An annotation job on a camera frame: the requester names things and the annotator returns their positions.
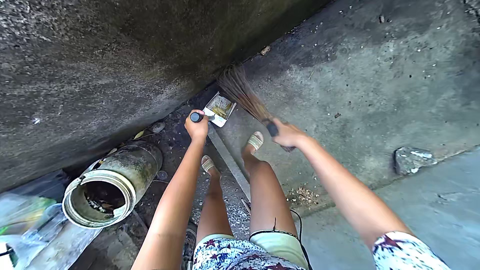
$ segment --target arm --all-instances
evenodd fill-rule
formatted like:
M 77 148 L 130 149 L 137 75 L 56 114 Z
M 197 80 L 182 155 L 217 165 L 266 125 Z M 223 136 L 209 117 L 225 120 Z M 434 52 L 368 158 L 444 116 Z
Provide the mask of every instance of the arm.
M 297 147 L 350 225 L 372 249 L 378 237 L 392 231 L 412 234 L 402 220 L 364 183 L 335 160 L 318 142 L 291 124 L 274 119 L 279 135 L 273 141 Z
M 192 142 L 160 199 L 152 224 L 140 248 L 133 270 L 179 269 L 185 232 L 192 210 L 200 159 L 208 132 L 208 119 L 185 121 Z

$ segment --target foot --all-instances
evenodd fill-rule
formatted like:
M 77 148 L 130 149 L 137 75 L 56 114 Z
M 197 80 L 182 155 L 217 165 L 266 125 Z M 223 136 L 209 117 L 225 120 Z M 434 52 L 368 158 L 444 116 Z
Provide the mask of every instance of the foot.
M 253 154 L 257 151 L 264 143 L 264 136 L 260 131 L 255 131 L 247 141 L 243 153 Z
M 207 155 L 202 158 L 202 168 L 210 176 L 218 176 L 220 178 L 220 172 L 215 167 L 215 164 L 213 164 L 212 159 Z

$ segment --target broom bristles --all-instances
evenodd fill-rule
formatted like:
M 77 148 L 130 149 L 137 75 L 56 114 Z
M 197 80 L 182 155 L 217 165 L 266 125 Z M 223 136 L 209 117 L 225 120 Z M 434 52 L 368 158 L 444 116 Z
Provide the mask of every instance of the broom bristles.
M 217 79 L 217 83 L 230 101 L 240 104 L 262 124 L 266 125 L 265 120 L 272 118 L 272 114 L 253 92 L 242 66 L 229 66 Z

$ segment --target hand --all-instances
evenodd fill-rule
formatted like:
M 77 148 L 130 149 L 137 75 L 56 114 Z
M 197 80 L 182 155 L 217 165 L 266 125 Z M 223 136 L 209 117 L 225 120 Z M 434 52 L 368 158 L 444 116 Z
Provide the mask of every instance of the hand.
M 289 123 L 282 123 L 279 119 L 274 118 L 272 122 L 278 129 L 278 135 L 272 140 L 285 147 L 298 147 L 298 144 L 308 135 L 298 129 L 296 126 Z
M 204 117 L 200 122 L 194 123 L 190 120 L 190 114 L 197 112 L 205 115 L 202 110 L 192 110 L 185 120 L 185 129 L 187 130 L 192 141 L 205 141 L 208 133 L 208 117 Z

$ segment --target rock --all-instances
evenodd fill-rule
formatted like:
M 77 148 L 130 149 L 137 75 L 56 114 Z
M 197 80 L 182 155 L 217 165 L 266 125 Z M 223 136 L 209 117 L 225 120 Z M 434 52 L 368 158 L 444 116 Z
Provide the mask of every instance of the rock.
M 395 170 L 400 175 L 414 174 L 420 167 L 437 164 L 429 150 L 416 147 L 402 147 L 395 151 Z
M 150 130 L 153 133 L 159 133 L 164 128 L 165 128 L 165 123 L 164 122 L 156 122 L 156 123 L 153 123 L 153 125 L 150 127 Z

